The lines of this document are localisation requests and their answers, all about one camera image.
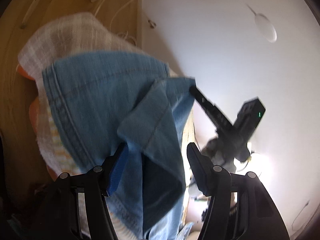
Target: power cord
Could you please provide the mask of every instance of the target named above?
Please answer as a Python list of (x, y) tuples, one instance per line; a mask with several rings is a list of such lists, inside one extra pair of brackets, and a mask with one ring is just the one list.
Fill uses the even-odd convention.
[(293, 229), (293, 224), (294, 224), (294, 222), (296, 221), (296, 219), (298, 218), (298, 216), (301, 214), (301, 212), (306, 208), (306, 206), (308, 206), (309, 205), (309, 202), (310, 202), (310, 200), (308, 200), (307, 201), (307, 203), (304, 205), (304, 207), (300, 210), (300, 212), (298, 213), (298, 215), (296, 216), (296, 218), (293, 220), (293, 222), (292, 222), (292, 224), (291, 224), (291, 229), (292, 229), (292, 231), (295, 231), (295, 232), (297, 232), (299, 229), (297, 229), (297, 230), (294, 230)]
[(130, 35), (128, 34), (128, 31), (126, 31), (126, 32), (119, 32), (117, 35), (118, 35), (120, 38), (124, 39), (125, 41), (127, 41), (127, 40), (132, 40), (133, 43), (134, 43), (134, 45), (137, 47), (137, 39), (136, 39), (135, 37), (133, 37), (133, 36), (130, 36)]
[(113, 23), (113, 20), (115, 19), (115, 17), (118, 15), (118, 13), (123, 9), (125, 8), (126, 6), (128, 6), (130, 3), (132, 3), (134, 0), (130, 0), (128, 1), (127, 3), (125, 3), (123, 6), (121, 6), (119, 8), (119, 10), (116, 11), (116, 13), (114, 14), (114, 16), (112, 17), (111, 21), (110, 21), (110, 26), (109, 26), (109, 31), (111, 31), (111, 27), (112, 27), (112, 23)]
[(246, 165), (244, 166), (244, 168), (242, 168), (241, 170), (237, 170), (236, 172), (240, 172), (240, 171), (244, 171), (244, 169), (248, 166), (248, 164), (249, 164), (249, 159), (247, 159), (247, 162), (246, 162)]
[(314, 218), (314, 216), (315, 216), (316, 214), (318, 214), (318, 210), (319, 210), (319, 209), (320, 209), (320, 204), (318, 205), (316, 211), (313, 213), (312, 217), (309, 219), (308, 223), (305, 225), (305, 228), (308, 226), (308, 224), (309, 224), (310, 221)]

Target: denim jeans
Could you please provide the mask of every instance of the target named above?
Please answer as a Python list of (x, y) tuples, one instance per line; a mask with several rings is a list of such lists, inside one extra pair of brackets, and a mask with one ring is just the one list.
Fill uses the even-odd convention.
[(194, 79), (169, 78), (165, 63), (121, 51), (63, 58), (42, 75), (63, 145), (82, 172), (128, 144), (120, 183), (107, 198), (124, 225), (142, 239), (179, 210), (186, 187), (180, 146)]

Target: jeans seam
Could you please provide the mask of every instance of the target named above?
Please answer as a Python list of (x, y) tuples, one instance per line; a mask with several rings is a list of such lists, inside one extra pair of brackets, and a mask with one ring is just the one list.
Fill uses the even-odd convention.
[(158, 118), (157, 122), (155, 123), (154, 129), (153, 129), (153, 131), (151, 132), (150, 137), (149, 137), (148, 141), (146, 142), (145, 146), (143, 147), (142, 152), (144, 152), (144, 151), (146, 150), (146, 148), (148, 147), (148, 145), (149, 145), (152, 137), (153, 137), (154, 134), (155, 134), (155, 131), (156, 131), (159, 123), (161, 122), (163, 116), (165, 115), (165, 113), (166, 113), (166, 111), (168, 110), (169, 107), (170, 107), (170, 104), (169, 104), (169, 102), (168, 102), (167, 105), (165, 106), (163, 112), (161, 113), (160, 117)]
[[(122, 217), (136, 217), (136, 214), (129, 212), (127, 208), (123, 205), (122, 201), (119, 199), (116, 192), (114, 192), (113, 195), (109, 198), (109, 203), (115, 204), (113, 205), (113, 207), (117, 211), (117, 215), (120, 213)], [(129, 224), (136, 230), (139, 227), (139, 223), (136, 223), (136, 221), (130, 221)]]
[(59, 113), (59, 117), (63, 117), (62, 119), (60, 119), (60, 122), (64, 123), (64, 125), (62, 125), (61, 127), (63, 127), (65, 134), (66, 134), (66, 137), (68, 138), (68, 141), (72, 145), (74, 150), (76, 150), (76, 151), (79, 150), (79, 151), (83, 152), (86, 155), (86, 157), (89, 159), (90, 163), (94, 166), (94, 161), (91, 158), (91, 156), (89, 155), (87, 149), (85, 148), (85, 145), (83, 145), (83, 143), (81, 143), (79, 133), (77, 132), (76, 127), (72, 121), (70, 111), (68, 110), (68, 107), (67, 107), (67, 103), (61, 93), (58, 79), (57, 79), (56, 73), (54, 71), (54, 68), (51, 67), (51, 70), (52, 70), (52, 78), (53, 78), (54, 84), (56, 86), (55, 89), (57, 90), (57, 93), (60, 94), (59, 98), (61, 99), (60, 107), (57, 104), (54, 105), (57, 112)]
[(152, 70), (145, 70), (145, 69), (135, 69), (135, 70), (130, 70), (130, 71), (125, 71), (125, 72), (118, 72), (118, 73), (114, 73), (114, 74), (111, 74), (111, 75), (107, 75), (107, 76), (103, 76), (99, 79), (95, 79), (95, 80), (91, 80), (89, 82), (86, 82), (85, 84), (81, 85), (81, 86), (77, 86), (75, 88), (73, 88), (72, 90), (62, 94), (61, 92), (59, 93), (59, 96), (55, 97), (55, 98), (51, 98), (51, 102), (55, 102), (56, 100), (59, 100), (60, 97), (64, 97), (64, 96), (67, 96), (69, 94), (76, 94), (78, 91), (81, 91), (85, 88), (87, 88), (89, 85), (93, 84), (93, 83), (96, 83), (96, 84), (99, 84), (100, 82), (106, 80), (106, 79), (109, 79), (109, 78), (113, 78), (115, 76), (120, 76), (120, 75), (125, 75), (125, 74), (130, 74), (131, 72), (150, 72), (150, 73), (155, 73), (155, 74), (160, 74), (160, 73), (157, 73), (157, 72), (154, 72)]

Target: screw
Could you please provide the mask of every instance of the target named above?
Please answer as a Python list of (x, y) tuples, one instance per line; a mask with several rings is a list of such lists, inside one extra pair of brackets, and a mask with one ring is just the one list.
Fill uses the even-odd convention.
[(94, 172), (100, 172), (100, 171), (102, 171), (102, 167), (101, 167), (101, 166), (95, 166), (95, 167), (93, 168), (93, 171), (94, 171)]
[(220, 171), (222, 171), (222, 168), (219, 165), (215, 165), (215, 166), (213, 166), (213, 170), (216, 172), (220, 172)]
[(65, 179), (66, 177), (68, 177), (68, 173), (63, 172), (63, 173), (60, 174), (59, 177), (60, 177), (61, 179)]
[(148, 20), (148, 23), (150, 24), (150, 28), (151, 28), (151, 29), (154, 29), (154, 28), (157, 27), (156, 23), (153, 22), (153, 21), (151, 21), (151, 20)]

